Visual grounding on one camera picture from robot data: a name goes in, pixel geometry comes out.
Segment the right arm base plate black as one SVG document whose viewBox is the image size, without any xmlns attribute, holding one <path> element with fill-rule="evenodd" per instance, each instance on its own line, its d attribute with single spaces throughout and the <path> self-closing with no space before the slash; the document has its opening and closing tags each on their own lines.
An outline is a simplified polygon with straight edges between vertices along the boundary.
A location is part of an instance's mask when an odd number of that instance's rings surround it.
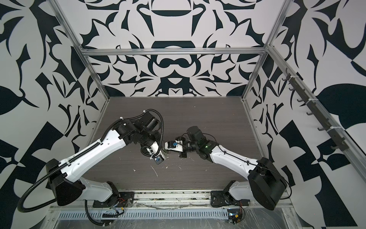
<svg viewBox="0 0 366 229">
<path fill-rule="evenodd" d="M 225 206 L 249 206 L 249 199 L 235 200 L 229 192 L 211 191 L 210 205 L 213 208 Z"/>
</svg>

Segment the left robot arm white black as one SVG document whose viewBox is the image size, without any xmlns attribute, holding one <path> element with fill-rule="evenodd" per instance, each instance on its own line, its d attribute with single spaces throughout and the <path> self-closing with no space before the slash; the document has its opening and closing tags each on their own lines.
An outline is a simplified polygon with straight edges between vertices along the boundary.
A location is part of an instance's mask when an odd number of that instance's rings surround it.
<svg viewBox="0 0 366 229">
<path fill-rule="evenodd" d="M 76 200 L 94 200 L 108 207 L 117 204 L 121 197 L 116 186 L 110 182 L 96 182 L 83 178 L 93 166 L 117 150 L 134 143 L 140 144 L 141 152 L 156 164 L 165 160 L 162 152 L 164 120 L 153 109 L 133 118 L 114 121 L 102 137 L 85 149 L 66 159 L 47 163 L 48 182 L 58 206 L 66 206 Z"/>
</svg>

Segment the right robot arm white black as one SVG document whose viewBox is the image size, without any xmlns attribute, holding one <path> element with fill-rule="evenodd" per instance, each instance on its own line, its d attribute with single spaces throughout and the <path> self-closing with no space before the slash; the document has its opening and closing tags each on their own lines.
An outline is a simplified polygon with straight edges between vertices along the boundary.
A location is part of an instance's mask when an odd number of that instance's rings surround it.
<svg viewBox="0 0 366 229">
<path fill-rule="evenodd" d="M 188 128 L 187 137 L 177 137 L 174 143 L 167 143 L 167 149 L 179 152 L 182 158 L 187 153 L 196 152 L 201 159 L 222 165 L 244 177 L 254 199 L 264 208 L 274 210 L 282 195 L 289 187 L 286 179 L 280 175 L 273 163 L 265 157 L 252 159 L 230 151 L 206 136 L 197 126 Z"/>
</svg>

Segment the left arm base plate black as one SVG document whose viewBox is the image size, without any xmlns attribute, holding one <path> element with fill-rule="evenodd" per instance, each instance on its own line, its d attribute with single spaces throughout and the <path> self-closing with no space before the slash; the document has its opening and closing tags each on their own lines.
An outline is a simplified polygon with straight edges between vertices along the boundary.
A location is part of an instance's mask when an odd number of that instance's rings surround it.
<svg viewBox="0 0 366 229">
<path fill-rule="evenodd" d="M 95 200 L 92 207 L 93 208 L 111 208 L 114 206 L 115 208 L 125 208 L 129 207 L 134 202 L 133 191 L 124 191 L 119 192 L 119 194 L 112 194 L 105 202 L 100 202 Z"/>
</svg>

